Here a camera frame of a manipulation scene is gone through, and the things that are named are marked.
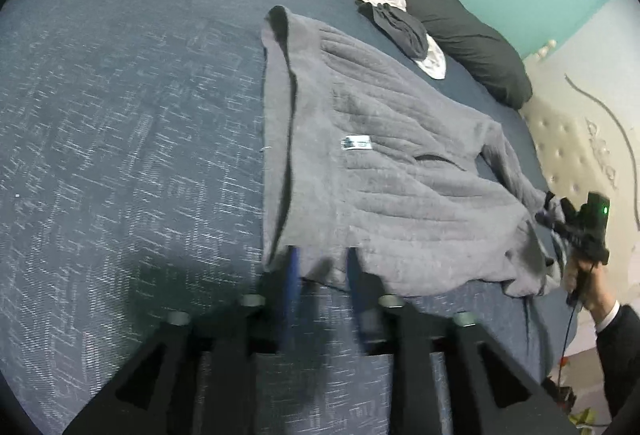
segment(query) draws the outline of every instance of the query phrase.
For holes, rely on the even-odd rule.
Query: white label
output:
[[[369,136],[347,136],[340,141],[343,150],[372,150]]]

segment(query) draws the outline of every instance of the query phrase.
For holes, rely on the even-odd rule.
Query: human hand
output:
[[[580,257],[579,253],[572,253],[564,271],[563,283],[566,291],[572,293],[577,285],[578,271],[591,272],[589,281],[580,296],[580,301],[598,325],[616,306],[616,298],[609,290],[604,266],[599,262],[593,266],[593,269],[591,269],[592,266],[591,260]]]

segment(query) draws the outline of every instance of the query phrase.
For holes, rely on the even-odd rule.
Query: bed sheet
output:
[[[11,0],[0,12],[0,371],[44,435],[167,311],[209,311],[255,281],[260,27],[278,4],[424,76],[353,0]],[[447,64],[431,83],[500,121],[545,187],[516,111]],[[476,281],[414,301],[475,312],[538,379],[569,317],[562,293],[511,299]],[[389,376],[388,357],[361,355],[347,296],[308,285],[289,344],[258,362],[258,433],[386,433]]]

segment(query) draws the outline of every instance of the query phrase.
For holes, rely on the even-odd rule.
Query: black sleeve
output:
[[[604,392],[615,417],[640,381],[640,319],[628,305],[598,334]]]

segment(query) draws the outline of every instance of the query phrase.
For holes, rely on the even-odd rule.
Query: beige headboard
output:
[[[637,139],[613,112],[589,92],[589,80],[579,73],[549,72],[544,59],[524,61],[533,97],[520,111],[536,145],[542,172],[551,191],[575,206],[589,191],[611,200],[607,226],[610,281],[621,300],[638,296],[628,278],[629,260],[640,239]],[[569,353],[595,345],[588,314],[580,315],[578,337]]]

